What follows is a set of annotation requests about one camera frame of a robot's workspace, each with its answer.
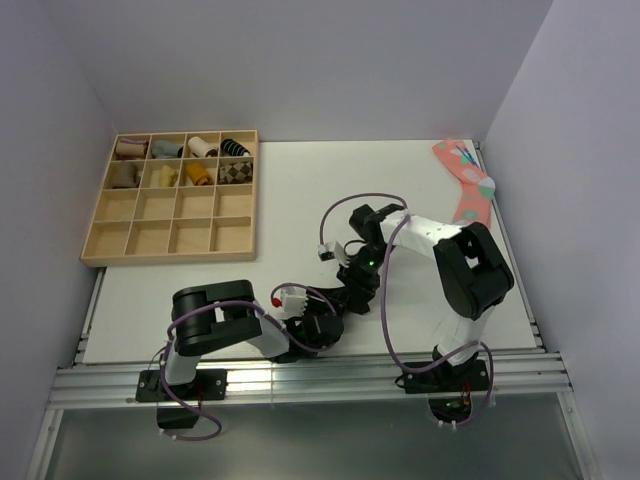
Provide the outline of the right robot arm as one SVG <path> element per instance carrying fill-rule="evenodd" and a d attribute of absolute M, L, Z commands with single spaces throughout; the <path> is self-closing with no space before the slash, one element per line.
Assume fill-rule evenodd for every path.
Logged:
<path fill-rule="evenodd" d="M 349 224 L 364 246 L 347 258 L 347 264 L 337 274 L 348 292 L 347 309 L 367 313 L 369 303 L 380 293 L 383 338 L 394 363 L 412 375 L 433 371 L 438 386 L 446 390 L 457 388 L 466 379 L 467 367 L 477 359 L 478 351 L 488 349 L 481 341 L 484 328 L 515 283 L 489 229 L 478 222 L 466 226 L 444 224 L 411 215 L 397 204 L 378 211 L 363 205 L 353 211 Z M 390 256 L 397 247 L 435 263 L 450 307 L 447 318 L 454 329 L 434 347 L 433 361 L 424 367 L 403 363 L 390 338 L 387 277 Z"/>

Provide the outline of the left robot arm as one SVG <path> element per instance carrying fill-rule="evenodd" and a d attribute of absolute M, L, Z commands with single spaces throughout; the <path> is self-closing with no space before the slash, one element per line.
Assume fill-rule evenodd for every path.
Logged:
<path fill-rule="evenodd" d="M 259 304 L 248 280 L 182 289 L 173 296 L 159 388 L 172 399 L 187 397 L 202 356 L 241 343 L 277 364 L 315 358 L 344 333 L 348 300 L 344 287 L 286 282 L 270 295 L 271 305 L 284 315 L 277 319 Z"/>

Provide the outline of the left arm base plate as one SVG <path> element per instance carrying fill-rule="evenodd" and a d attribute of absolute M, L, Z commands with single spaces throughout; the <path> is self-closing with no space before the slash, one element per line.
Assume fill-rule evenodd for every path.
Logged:
<path fill-rule="evenodd" d="M 195 378 L 187 383 L 173 385 L 172 392 L 184 401 L 219 401 L 226 395 L 228 372 L 224 369 L 197 370 Z M 135 394 L 137 403 L 171 401 L 161 384 L 159 370 L 143 370 Z"/>

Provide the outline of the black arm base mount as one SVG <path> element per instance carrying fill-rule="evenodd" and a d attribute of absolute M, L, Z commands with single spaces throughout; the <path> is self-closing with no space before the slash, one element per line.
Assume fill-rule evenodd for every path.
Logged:
<path fill-rule="evenodd" d="M 487 391 L 491 377 L 486 363 L 471 359 L 459 366 L 444 363 L 420 374 L 402 372 L 394 381 L 406 394 L 462 393 Z"/>

